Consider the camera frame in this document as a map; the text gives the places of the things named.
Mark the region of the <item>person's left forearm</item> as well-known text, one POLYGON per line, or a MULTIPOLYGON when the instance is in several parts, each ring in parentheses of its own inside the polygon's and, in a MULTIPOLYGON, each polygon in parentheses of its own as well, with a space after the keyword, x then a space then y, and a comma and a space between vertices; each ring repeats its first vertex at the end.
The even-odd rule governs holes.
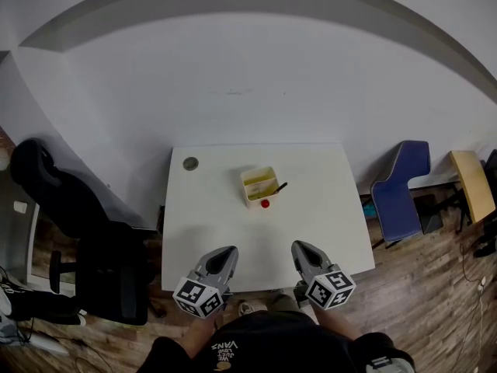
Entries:
POLYGON ((220 313, 216 312, 206 319, 194 318, 186 332, 178 340, 178 344, 190 359, 194 359, 210 341, 216 330, 219 315, 220 313))

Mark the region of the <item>grey shoulder pouch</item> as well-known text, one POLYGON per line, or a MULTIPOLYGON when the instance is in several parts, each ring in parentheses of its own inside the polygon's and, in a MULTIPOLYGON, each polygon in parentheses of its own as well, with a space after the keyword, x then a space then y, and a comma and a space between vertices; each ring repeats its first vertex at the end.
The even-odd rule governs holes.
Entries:
POLYGON ((404 358, 379 357, 366 364, 366 373, 415 373, 415 369, 404 358))

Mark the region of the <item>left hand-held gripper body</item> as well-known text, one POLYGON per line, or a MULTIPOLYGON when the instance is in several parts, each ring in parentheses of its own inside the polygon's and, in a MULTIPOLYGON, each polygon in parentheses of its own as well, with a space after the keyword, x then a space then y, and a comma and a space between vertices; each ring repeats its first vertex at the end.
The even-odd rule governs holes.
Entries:
POLYGON ((184 312, 206 319, 217 312, 231 295, 230 288, 221 276, 202 276, 191 272, 180 279, 172 297, 184 312))

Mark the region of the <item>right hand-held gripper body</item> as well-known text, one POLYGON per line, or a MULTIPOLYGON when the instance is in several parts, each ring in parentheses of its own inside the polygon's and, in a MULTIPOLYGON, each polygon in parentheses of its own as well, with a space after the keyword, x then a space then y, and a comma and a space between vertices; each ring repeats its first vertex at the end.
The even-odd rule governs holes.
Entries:
POLYGON ((309 302, 323 311, 344 305, 356 289, 354 280, 338 264, 311 273, 296 284, 294 296, 302 306, 309 302))

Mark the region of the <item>person's leg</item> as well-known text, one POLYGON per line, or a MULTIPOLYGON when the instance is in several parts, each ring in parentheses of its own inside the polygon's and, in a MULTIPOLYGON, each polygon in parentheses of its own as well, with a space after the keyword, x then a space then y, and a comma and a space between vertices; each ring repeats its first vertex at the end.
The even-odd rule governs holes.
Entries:
POLYGON ((269 312, 301 312, 296 300, 280 290, 269 294, 266 307, 269 312))

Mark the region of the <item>person's black t-shirt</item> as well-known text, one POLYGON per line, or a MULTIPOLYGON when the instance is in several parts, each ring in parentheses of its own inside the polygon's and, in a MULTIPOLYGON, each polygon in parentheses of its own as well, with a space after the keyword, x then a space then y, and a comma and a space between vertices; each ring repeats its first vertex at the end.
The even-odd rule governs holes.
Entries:
POLYGON ((194 359, 159 337, 137 373, 366 373, 379 357, 412 357, 384 333, 350 340, 302 312, 254 312, 215 330, 194 359))

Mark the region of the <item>person's right forearm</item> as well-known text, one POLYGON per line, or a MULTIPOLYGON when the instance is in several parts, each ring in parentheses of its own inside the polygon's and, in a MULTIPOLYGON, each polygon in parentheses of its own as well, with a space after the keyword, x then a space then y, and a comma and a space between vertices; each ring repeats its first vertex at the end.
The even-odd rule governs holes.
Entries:
POLYGON ((341 313, 335 309, 323 310, 311 305, 318 324, 350 340, 356 340, 362 333, 341 313))

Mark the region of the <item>blue chair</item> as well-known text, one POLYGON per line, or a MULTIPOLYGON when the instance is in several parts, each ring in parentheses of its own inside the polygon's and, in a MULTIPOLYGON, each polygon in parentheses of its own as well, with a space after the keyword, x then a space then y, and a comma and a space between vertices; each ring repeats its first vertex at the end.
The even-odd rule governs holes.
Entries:
POLYGON ((402 141, 370 187, 383 240, 394 244, 421 232, 422 226, 408 182, 430 173, 427 141, 402 141))

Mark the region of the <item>yellow wooden board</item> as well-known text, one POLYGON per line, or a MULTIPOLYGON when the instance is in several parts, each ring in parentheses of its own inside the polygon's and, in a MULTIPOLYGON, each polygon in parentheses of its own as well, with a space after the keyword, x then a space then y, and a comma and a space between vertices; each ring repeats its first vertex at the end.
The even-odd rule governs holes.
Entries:
POLYGON ((486 161, 473 151, 451 151, 471 223, 478 223, 497 210, 497 149, 486 161))

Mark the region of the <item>black bag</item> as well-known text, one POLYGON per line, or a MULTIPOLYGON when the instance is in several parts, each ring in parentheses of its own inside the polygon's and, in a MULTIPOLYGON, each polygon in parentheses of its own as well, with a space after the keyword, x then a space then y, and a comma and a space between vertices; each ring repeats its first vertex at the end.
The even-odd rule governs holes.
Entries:
POLYGON ((17 322, 41 319, 67 326, 86 324, 75 298, 35 291, 8 281, 0 282, 0 312, 17 322))

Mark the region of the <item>black office chair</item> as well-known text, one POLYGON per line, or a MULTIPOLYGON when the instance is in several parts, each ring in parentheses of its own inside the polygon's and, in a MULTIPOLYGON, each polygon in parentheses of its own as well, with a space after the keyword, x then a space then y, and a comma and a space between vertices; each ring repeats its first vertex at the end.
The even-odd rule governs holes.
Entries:
POLYGON ((112 221, 94 192, 77 176, 57 168, 41 140, 29 138, 12 153, 15 183, 69 238, 78 242, 75 261, 50 256, 50 290, 61 291, 61 275, 75 274, 75 305, 99 318, 143 326, 152 306, 148 285, 153 265, 139 231, 112 221))

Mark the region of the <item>person's white shoe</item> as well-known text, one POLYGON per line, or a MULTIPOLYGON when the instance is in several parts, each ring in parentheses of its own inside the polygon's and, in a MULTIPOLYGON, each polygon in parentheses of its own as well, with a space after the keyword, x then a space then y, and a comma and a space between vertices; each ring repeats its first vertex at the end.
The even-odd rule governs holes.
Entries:
POLYGON ((254 312, 266 311, 264 303, 258 301, 240 300, 237 305, 238 316, 250 315, 254 312))

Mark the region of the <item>white side table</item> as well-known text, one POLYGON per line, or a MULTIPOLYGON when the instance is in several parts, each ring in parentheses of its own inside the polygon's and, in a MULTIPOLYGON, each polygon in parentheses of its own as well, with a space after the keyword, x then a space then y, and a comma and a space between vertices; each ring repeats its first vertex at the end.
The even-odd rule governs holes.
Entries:
POLYGON ((32 277, 33 252, 40 206, 35 202, 25 203, 17 200, 14 205, 23 207, 24 211, 14 211, 13 215, 12 272, 17 280, 23 284, 28 284, 32 277))

